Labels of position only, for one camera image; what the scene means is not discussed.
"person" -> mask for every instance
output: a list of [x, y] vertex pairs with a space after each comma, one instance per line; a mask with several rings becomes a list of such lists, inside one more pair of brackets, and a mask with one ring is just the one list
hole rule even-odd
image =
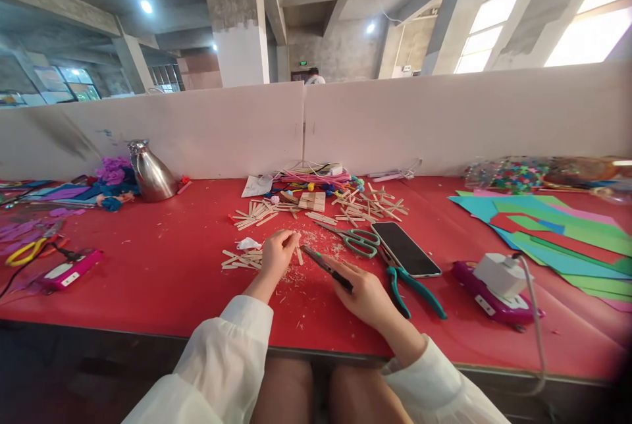
[[[309, 362], [266, 360], [273, 319], [268, 301], [299, 240], [290, 230], [266, 239], [259, 274], [219, 317], [193, 332], [174, 373], [153, 385], [124, 424], [311, 422]], [[349, 293], [332, 281], [344, 307], [380, 332], [395, 353], [381, 371], [348, 366], [333, 371], [330, 422], [508, 423], [434, 342], [401, 316], [375, 275], [326, 260], [353, 286]]]
[[318, 73], [318, 67], [312, 67], [307, 73], [309, 74], [309, 78], [305, 82], [305, 85], [317, 85], [325, 83], [325, 79], [321, 77]]

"white sleeve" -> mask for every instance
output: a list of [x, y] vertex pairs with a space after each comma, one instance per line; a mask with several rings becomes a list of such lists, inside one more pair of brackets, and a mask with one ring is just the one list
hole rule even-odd
[[427, 339], [426, 351], [408, 368], [400, 369], [393, 359], [382, 370], [413, 422], [509, 424], [487, 396], [450, 363], [430, 337]]
[[124, 424], [245, 423], [257, 402], [273, 311], [236, 296], [193, 332], [173, 375], [158, 380]]

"white partition board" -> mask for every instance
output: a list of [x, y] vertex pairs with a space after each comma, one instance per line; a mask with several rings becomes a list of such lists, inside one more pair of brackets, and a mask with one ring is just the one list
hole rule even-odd
[[[50, 110], [60, 138], [74, 136], [74, 149], [91, 157], [61, 157], [50, 135], [32, 126], [30, 109], [0, 111], [0, 178], [72, 178], [90, 174], [102, 157], [129, 156], [127, 141], [149, 138], [151, 150], [177, 175], [240, 178], [273, 172], [302, 156], [303, 84], [291, 82], [87, 103]], [[7, 131], [32, 149], [7, 148]]]
[[101, 157], [60, 105], [0, 109], [0, 179], [90, 174]]
[[602, 63], [305, 88], [305, 159], [454, 175], [476, 156], [630, 155], [630, 66]]

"pliers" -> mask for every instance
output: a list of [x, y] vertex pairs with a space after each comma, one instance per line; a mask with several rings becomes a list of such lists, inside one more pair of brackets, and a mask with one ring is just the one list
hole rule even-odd
[[410, 319], [410, 311], [408, 310], [408, 307], [406, 307], [406, 304], [402, 300], [402, 297], [400, 296], [400, 293], [397, 290], [398, 278], [402, 278], [402, 281], [408, 284], [416, 293], [418, 293], [422, 298], [424, 298], [426, 302], [428, 302], [431, 305], [434, 312], [442, 320], [446, 320], [448, 318], [448, 316], [446, 315], [446, 312], [443, 310], [443, 307], [441, 307], [441, 304], [439, 303], [439, 301], [436, 299], [436, 297], [433, 296], [433, 293], [430, 292], [426, 288], [426, 286], [421, 284], [419, 281], [413, 278], [410, 274], [408, 274], [408, 272], [406, 272], [404, 268], [399, 266], [395, 262], [395, 260], [392, 258], [392, 256], [384, 249], [383, 246], [379, 246], [377, 250], [380, 252], [380, 256], [382, 257], [382, 259], [384, 260], [387, 266], [386, 273], [390, 278], [390, 288], [389, 288], [390, 298], [393, 301], [393, 304], [395, 304], [395, 307], [397, 307], [397, 310], [406, 319]]

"silver thermos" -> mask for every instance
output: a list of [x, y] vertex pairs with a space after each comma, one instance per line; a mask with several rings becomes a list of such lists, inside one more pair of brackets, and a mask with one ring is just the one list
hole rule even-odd
[[130, 160], [141, 195], [148, 202], [166, 200], [178, 191], [178, 182], [167, 166], [151, 152], [149, 140], [132, 140]]

